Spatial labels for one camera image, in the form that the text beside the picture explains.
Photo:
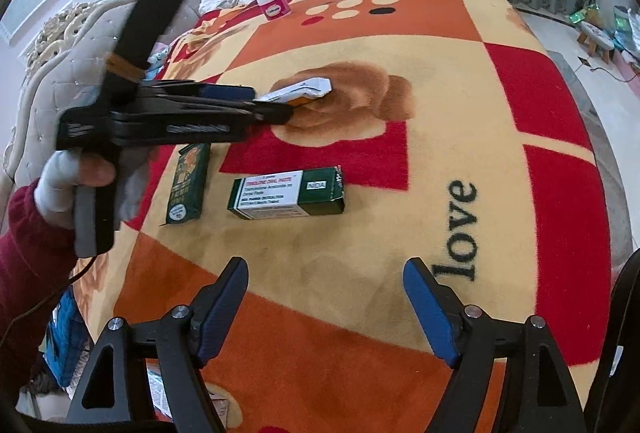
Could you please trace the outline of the dark red sleeve forearm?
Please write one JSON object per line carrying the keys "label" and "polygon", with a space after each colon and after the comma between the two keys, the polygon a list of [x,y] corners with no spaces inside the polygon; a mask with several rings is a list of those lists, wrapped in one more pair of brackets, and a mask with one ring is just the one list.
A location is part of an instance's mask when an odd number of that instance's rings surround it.
{"label": "dark red sleeve forearm", "polygon": [[29,383],[32,366],[56,302],[50,295],[77,262],[75,234],[50,225],[38,212],[32,182],[9,204],[9,227],[1,236],[1,387],[11,403]]}

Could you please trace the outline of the white gloved left hand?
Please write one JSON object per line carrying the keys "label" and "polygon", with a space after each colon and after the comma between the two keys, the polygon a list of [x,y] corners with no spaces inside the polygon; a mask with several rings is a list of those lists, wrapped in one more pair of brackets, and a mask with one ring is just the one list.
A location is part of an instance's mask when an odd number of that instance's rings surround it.
{"label": "white gloved left hand", "polygon": [[40,216],[50,225],[73,229],[74,196],[80,186],[98,188],[115,184],[113,208],[119,221],[139,214],[156,149],[126,148],[118,167],[99,155],[78,149],[54,152],[44,166],[34,190]]}

